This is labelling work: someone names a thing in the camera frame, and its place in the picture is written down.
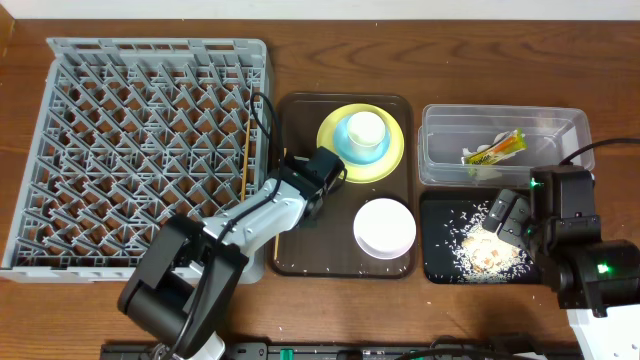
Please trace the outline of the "white tissue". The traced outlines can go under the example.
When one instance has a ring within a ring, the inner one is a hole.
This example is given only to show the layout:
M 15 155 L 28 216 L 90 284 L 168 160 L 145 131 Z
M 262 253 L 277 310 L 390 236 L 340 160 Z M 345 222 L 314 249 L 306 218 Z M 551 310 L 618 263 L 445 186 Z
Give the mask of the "white tissue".
M 499 175 L 499 173 L 496 170 L 491 169 L 491 166 L 494 165 L 470 165 L 471 169 L 469 170 L 469 175 L 476 180 L 487 180 L 495 178 Z

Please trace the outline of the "white bowl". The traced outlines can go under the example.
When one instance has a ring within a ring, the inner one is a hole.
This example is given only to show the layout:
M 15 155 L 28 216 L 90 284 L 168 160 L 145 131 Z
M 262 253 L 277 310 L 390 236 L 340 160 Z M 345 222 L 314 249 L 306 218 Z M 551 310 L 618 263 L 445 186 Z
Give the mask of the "white bowl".
M 412 248 L 417 226 L 404 204 L 390 198 L 377 198 L 357 211 L 353 234 L 366 254 L 380 260 L 392 260 Z

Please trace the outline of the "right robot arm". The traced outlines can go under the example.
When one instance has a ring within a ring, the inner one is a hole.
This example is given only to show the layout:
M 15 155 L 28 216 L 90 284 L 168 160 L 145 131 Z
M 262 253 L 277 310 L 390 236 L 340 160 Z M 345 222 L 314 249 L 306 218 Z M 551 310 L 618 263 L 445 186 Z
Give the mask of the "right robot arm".
M 639 356 L 639 249 L 602 238 L 591 172 L 535 167 L 529 193 L 501 190 L 484 229 L 525 251 L 557 296 L 586 359 Z

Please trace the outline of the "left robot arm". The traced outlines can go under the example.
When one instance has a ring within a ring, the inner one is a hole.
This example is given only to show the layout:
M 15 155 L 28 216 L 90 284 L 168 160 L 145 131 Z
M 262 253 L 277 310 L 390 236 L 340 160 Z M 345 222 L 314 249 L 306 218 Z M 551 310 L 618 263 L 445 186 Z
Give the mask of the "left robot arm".
M 321 208 L 346 167 L 317 148 L 308 160 L 286 154 L 248 200 L 202 221 L 175 215 L 152 240 L 122 290 L 118 309 L 153 335 L 156 357 L 218 359 L 218 324 L 249 260 L 276 235 Z

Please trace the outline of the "green snack wrapper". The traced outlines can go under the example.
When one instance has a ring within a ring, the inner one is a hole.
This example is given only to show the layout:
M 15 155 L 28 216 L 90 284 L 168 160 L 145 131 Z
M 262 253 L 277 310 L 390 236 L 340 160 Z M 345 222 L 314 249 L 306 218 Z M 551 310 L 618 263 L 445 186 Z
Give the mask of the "green snack wrapper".
M 489 145 L 480 145 L 475 152 L 463 149 L 461 162 L 465 165 L 494 165 L 528 148 L 521 128 L 499 133 Z

